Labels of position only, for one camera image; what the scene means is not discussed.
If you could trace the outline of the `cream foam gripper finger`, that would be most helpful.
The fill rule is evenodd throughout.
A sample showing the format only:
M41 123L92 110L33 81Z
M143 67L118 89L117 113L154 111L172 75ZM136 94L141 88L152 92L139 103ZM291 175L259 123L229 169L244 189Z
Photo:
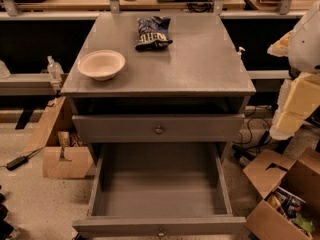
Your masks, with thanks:
M292 34L293 31L284 34L279 40L269 46L267 53L275 57L289 57Z
M287 140L320 106L320 76L301 73L295 80L286 79L277 105L269 133L273 139Z

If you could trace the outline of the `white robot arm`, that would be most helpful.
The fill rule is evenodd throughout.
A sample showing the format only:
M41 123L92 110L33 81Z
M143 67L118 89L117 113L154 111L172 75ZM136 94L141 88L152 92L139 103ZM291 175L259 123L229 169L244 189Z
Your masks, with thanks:
M287 57L289 65L300 72L294 80L283 82L269 131L273 139L286 140L320 106L320 2L315 2L267 53Z

